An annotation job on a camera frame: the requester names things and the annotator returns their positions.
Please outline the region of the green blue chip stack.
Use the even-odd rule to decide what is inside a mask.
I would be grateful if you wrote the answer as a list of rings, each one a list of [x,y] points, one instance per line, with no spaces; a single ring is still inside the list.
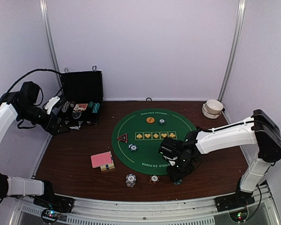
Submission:
[[[182,179],[179,179],[179,180],[173,182],[174,185],[180,185],[181,183],[182,183]]]

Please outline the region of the brown chip stack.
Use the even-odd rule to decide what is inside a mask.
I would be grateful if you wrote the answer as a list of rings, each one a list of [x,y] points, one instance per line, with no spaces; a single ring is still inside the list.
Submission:
[[[151,175],[148,179],[150,185],[156,185],[159,182],[159,176]]]

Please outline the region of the orange round button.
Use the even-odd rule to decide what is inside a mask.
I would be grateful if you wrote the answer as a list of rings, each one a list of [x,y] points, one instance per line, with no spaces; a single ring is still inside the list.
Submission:
[[[151,124],[151,123],[154,123],[155,122],[155,119],[153,117],[147,117],[146,118],[146,122]]]

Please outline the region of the triangular black red button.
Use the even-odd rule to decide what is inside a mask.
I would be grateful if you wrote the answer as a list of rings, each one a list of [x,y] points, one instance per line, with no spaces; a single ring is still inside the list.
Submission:
[[[117,141],[128,143],[128,134],[125,133],[117,137]]]

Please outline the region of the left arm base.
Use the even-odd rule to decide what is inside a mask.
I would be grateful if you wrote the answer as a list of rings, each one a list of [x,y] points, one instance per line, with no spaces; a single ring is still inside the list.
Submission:
[[[60,213],[71,213],[74,205],[74,199],[55,195],[52,199],[42,196],[35,196],[33,203],[43,208],[52,209]]]

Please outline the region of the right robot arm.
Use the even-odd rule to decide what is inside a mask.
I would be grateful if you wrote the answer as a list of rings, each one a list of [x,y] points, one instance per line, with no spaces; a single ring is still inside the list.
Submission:
[[[251,117],[226,126],[198,128],[188,132],[182,141],[166,137],[160,145],[159,153],[170,164],[167,173],[171,181],[178,182],[193,172],[193,163],[201,155],[255,144],[259,150],[240,178],[236,193],[230,200],[233,206],[240,207],[252,195],[268,169],[281,159],[280,129],[264,111],[255,110]]]

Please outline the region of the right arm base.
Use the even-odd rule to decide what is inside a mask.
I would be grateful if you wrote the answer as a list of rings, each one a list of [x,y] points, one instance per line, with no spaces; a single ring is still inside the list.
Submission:
[[[220,196],[215,198],[214,201],[218,212],[234,210],[255,203],[255,199],[252,196],[247,197],[237,194]]]

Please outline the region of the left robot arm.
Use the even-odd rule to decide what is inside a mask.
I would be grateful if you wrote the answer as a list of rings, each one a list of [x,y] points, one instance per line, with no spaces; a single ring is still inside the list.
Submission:
[[[39,196],[40,201],[47,208],[54,208],[58,198],[49,181],[22,178],[22,172],[16,170],[19,163],[23,169],[30,160],[36,161],[36,147],[40,146],[40,138],[28,132],[21,131],[12,134],[16,125],[23,129],[21,124],[27,120],[34,128],[40,125],[51,135],[60,135],[70,129],[66,123],[52,112],[52,109],[61,101],[59,96],[52,97],[47,104],[40,108],[36,101],[41,88],[34,82],[24,82],[19,91],[8,89],[0,96],[0,200],[5,197]]]

